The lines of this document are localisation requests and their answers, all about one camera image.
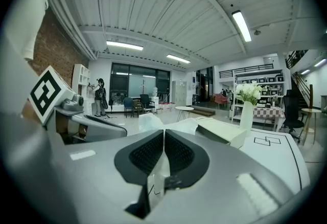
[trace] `fluorescent light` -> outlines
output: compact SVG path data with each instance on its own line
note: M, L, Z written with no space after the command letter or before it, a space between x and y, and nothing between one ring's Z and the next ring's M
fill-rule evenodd
M179 60L181 62L185 62L185 63L190 63L190 61L186 60L186 59L182 59L182 58L179 58L179 57L175 57L173 55L168 55L167 58L172 58L172 59L176 59L176 60Z
M310 70L306 70L306 71L303 71L302 73L301 73L301 75L303 75L303 74L305 74L305 73L308 73Z
M117 47L123 47L123 48L129 48L133 50L142 50L142 46L137 46L133 44L128 44L128 43L122 43L122 42L117 42L117 41L107 41L108 46L117 46Z
M247 25L245 23L242 13L238 10L238 11L233 12L231 15L233 16L237 25L239 26L245 42L252 41L249 29L247 28Z
M315 66L319 66L320 64L324 63L325 61L326 61L326 59L324 58L323 60L321 60L317 64L315 64Z

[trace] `checkered tablecloth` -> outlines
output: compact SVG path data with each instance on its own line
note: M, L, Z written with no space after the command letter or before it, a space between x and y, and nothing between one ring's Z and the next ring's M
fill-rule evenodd
M281 108L254 107L253 115L259 118L284 118L284 112Z

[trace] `balcony railing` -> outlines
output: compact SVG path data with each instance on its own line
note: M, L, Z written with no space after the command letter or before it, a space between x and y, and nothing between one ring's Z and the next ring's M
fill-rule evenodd
M232 77L234 74L241 73L241 72L261 71L261 70L269 70L273 68L274 68L273 64L247 66L245 68L240 68L240 69L221 71L219 72L219 76L220 78L228 78L228 77Z
M286 60L286 67L290 70L300 59L306 54L308 50L293 51Z

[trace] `white vase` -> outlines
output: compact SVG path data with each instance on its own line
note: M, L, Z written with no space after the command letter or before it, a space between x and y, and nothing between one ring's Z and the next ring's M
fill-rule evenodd
M240 128L247 130L247 136L249 136L253 123L253 105L249 101L244 102Z

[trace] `round table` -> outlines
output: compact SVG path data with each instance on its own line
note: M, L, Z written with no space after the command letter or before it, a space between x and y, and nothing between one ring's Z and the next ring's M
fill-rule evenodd
M305 121L305 126L304 126L304 128L306 127L306 130L305 130L306 131L306 136L305 136L304 143L306 142L307 135L308 135L311 114L314 113L314 115L315 115L315 129L314 129L314 133L313 133L313 143L315 143L315 139L316 139L316 113L321 113L321 110L313 109L313 108L303 108L302 111L309 113L307 115L307 118L306 118L306 121Z
M178 117L177 117L177 122L180 120L180 117L181 116L183 116L184 119L186 119L185 114L184 114L184 111L187 111L189 113L189 116L188 116L188 118L189 118L191 116L190 115L190 111L191 110L194 110L194 108L192 108L192 107L183 107L183 106L175 107L175 109L178 109L179 110L179 114L178 114Z

